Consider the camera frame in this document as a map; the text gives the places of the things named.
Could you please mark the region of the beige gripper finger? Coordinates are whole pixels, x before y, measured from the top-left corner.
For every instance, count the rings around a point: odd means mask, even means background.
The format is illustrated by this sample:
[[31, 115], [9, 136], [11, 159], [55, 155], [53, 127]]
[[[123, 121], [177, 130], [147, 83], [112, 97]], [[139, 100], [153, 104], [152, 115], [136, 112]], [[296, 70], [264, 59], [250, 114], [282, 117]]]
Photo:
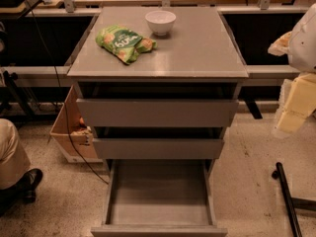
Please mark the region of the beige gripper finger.
[[285, 79], [280, 89], [273, 135], [286, 138], [297, 132], [316, 111], [316, 75], [302, 73]]
[[268, 48], [268, 53], [275, 56], [289, 54], [289, 40], [292, 32], [287, 32], [275, 40]]

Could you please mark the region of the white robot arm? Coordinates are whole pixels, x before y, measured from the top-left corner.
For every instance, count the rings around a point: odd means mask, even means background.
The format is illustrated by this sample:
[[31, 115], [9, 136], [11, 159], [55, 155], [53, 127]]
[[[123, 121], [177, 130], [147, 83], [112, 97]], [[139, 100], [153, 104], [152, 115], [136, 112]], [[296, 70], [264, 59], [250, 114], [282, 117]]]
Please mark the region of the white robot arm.
[[316, 5], [313, 4], [294, 28], [275, 40], [268, 53], [287, 55], [291, 67], [300, 71], [292, 81], [285, 79], [273, 135], [286, 138], [297, 132], [316, 111]]

